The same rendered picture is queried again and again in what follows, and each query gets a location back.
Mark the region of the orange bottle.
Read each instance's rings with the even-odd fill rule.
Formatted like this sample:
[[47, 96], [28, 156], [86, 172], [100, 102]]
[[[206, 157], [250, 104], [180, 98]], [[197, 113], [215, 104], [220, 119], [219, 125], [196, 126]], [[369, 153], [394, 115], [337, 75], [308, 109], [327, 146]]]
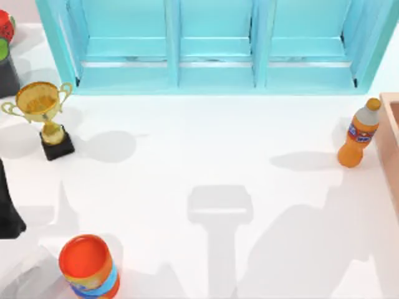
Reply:
[[370, 144], [379, 127], [378, 112], [381, 105], [378, 98], [369, 98], [354, 114], [345, 143], [337, 153], [337, 159], [342, 166], [354, 168], [362, 161], [364, 149]]

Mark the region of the salmon-coloured shallow box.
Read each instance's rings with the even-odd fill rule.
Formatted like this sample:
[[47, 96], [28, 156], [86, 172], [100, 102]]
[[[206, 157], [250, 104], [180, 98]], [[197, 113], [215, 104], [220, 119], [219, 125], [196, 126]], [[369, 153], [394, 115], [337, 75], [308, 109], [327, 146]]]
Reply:
[[380, 124], [375, 140], [399, 220], [399, 92], [381, 93], [380, 101]]

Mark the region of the light blue rack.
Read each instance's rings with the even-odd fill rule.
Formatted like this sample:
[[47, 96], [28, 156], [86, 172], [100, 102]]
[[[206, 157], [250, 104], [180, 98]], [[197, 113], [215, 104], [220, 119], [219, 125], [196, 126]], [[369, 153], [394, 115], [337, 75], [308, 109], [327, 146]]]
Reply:
[[367, 93], [399, 0], [36, 0], [80, 95]]

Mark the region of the gold trophy on black base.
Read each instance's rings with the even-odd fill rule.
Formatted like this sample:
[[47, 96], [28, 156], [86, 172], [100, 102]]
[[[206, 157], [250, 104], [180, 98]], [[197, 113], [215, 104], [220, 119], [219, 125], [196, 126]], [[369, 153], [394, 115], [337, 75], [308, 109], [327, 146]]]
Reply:
[[53, 121], [62, 112], [65, 101], [71, 96], [73, 86], [63, 83], [60, 87], [50, 82], [33, 82], [21, 88], [15, 102], [5, 102], [0, 109], [29, 123], [42, 123], [39, 133], [41, 145], [48, 161], [64, 157], [75, 151], [70, 135], [63, 125]]

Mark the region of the orange can with blue band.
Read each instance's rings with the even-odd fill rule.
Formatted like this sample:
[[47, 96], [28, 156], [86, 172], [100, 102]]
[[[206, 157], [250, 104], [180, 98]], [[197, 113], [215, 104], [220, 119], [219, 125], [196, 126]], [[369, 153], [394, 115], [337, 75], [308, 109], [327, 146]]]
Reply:
[[113, 299], [120, 276], [106, 242], [93, 234], [70, 239], [59, 254], [59, 268], [78, 299]]

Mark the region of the black pot with red plant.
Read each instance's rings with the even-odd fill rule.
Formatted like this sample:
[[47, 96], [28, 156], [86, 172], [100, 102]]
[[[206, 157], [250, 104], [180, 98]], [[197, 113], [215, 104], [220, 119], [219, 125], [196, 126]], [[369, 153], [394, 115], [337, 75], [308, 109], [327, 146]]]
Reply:
[[15, 31], [14, 18], [0, 9], [0, 99], [13, 96], [20, 89], [19, 77], [10, 50]]

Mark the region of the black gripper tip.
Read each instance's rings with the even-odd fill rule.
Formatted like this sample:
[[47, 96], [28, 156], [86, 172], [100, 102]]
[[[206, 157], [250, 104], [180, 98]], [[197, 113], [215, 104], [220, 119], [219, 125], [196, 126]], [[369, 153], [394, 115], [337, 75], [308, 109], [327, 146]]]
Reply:
[[0, 239], [16, 239], [26, 229], [26, 223], [12, 202], [4, 164], [0, 158]]

